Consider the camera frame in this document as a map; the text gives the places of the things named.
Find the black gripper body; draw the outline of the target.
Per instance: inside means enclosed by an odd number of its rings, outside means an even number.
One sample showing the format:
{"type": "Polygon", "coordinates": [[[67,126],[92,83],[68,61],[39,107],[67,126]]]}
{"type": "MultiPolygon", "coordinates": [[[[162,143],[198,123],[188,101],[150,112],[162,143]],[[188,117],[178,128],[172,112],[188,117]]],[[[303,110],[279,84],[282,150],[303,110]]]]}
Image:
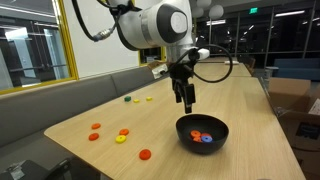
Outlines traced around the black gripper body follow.
{"type": "Polygon", "coordinates": [[[179,91],[182,100],[184,100],[185,87],[190,84],[188,79],[191,76],[191,68],[187,64],[178,64],[170,71],[173,91],[179,91]]]}

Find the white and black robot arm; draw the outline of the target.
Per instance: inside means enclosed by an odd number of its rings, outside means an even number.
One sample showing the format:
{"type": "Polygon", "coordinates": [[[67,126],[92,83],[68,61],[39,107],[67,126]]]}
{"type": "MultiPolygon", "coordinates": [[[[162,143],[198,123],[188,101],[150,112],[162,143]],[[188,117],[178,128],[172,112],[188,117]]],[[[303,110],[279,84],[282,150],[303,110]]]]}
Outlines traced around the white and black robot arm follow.
{"type": "Polygon", "coordinates": [[[132,51],[164,47],[167,61],[156,61],[149,69],[156,79],[170,76],[176,101],[182,102],[185,112],[190,113],[196,97],[188,79],[193,76],[197,61],[207,58],[209,51],[193,44],[189,0],[162,0],[146,9],[136,7],[132,0],[96,1],[109,9],[114,25],[87,37],[98,42],[117,32],[122,44],[132,51]]]}

